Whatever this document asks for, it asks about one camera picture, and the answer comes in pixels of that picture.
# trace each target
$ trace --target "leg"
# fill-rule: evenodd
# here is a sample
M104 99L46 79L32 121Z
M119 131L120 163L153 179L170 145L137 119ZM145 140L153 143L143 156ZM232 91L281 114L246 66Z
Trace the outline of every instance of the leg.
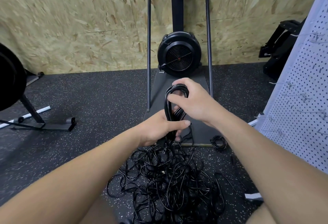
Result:
M255 212L249 217L246 224L276 224L268 208L263 203Z
M117 224L112 208L100 196L91 206L80 224Z

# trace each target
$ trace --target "person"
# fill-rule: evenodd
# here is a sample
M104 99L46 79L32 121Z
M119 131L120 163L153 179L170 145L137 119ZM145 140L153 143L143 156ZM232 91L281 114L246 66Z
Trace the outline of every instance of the person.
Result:
M224 135L264 198L248 224L327 223L327 174L228 112L198 83L188 78L177 83L188 87L189 97L170 94L168 100ZM99 199L107 181L137 147L150 146L169 131L179 135L189 125L158 112L22 190L0 208L0 223L114 223Z

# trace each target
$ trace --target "person's left arm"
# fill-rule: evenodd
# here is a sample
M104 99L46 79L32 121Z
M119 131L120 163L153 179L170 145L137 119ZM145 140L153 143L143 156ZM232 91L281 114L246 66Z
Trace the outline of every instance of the person's left arm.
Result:
M0 208L0 223L78 223L129 155L189 121L160 111L139 125L58 167Z

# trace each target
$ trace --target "person's right arm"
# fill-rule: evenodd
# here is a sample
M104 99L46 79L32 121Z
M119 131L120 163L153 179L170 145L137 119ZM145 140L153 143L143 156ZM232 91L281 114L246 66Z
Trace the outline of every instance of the person's right arm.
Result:
M168 100L218 129L245 167L277 223L328 223L328 175L288 152L217 103L189 78L189 97Z

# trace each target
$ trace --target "wooden wall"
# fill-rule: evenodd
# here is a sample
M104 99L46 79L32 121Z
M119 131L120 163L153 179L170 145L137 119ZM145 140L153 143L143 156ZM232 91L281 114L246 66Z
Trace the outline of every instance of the wooden wall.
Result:
M211 0L213 64L265 61L258 52L286 19L314 0ZM207 61L205 0L185 0L185 30ZM146 68L147 0L0 0L0 42L47 74ZM152 67L172 31L170 0L152 0Z

